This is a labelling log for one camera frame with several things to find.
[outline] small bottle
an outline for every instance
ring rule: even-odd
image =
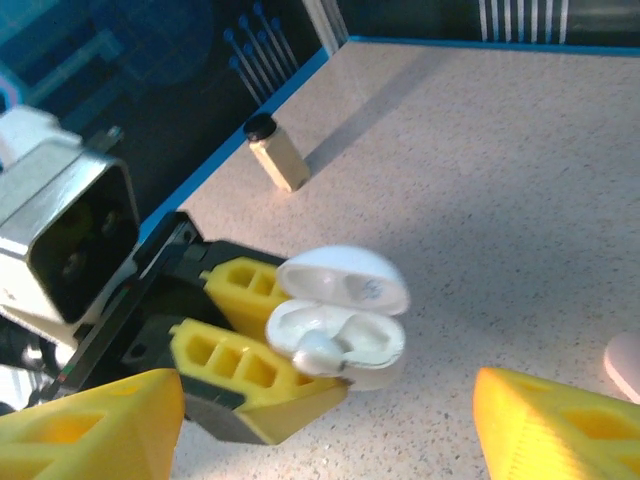
[[[295,192],[311,178],[309,166],[271,115],[254,115],[243,130],[249,148],[278,187]]]

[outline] black bottle cap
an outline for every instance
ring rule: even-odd
[[[268,113],[258,113],[247,120],[242,131],[250,142],[258,142],[273,135],[278,128],[276,121]]]

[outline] earbud case lid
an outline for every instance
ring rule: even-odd
[[[277,270],[290,296],[381,315],[408,310],[409,290],[398,268],[378,253],[350,245],[309,250]]]

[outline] black wall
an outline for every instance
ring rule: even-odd
[[[640,0],[568,0],[569,45],[640,46]],[[481,6],[488,41],[506,41],[510,18],[512,42],[532,43],[537,10],[537,43],[547,43],[546,12],[551,12],[548,43],[562,43],[562,0],[523,0],[522,29],[518,0],[338,0],[351,35],[396,38],[483,40]],[[494,19],[498,28],[494,30]]]
[[[0,3],[2,38],[37,4]],[[0,74],[85,140],[122,130],[109,153],[128,163],[144,219],[321,47],[300,0],[260,5],[262,16],[249,0],[61,0],[0,43]]]

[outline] earbud charging case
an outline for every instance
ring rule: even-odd
[[[332,245],[286,261],[277,280],[293,300],[273,311],[266,336],[299,371],[344,378],[354,390],[385,388],[402,372],[405,334],[392,315],[410,298],[389,260]]]

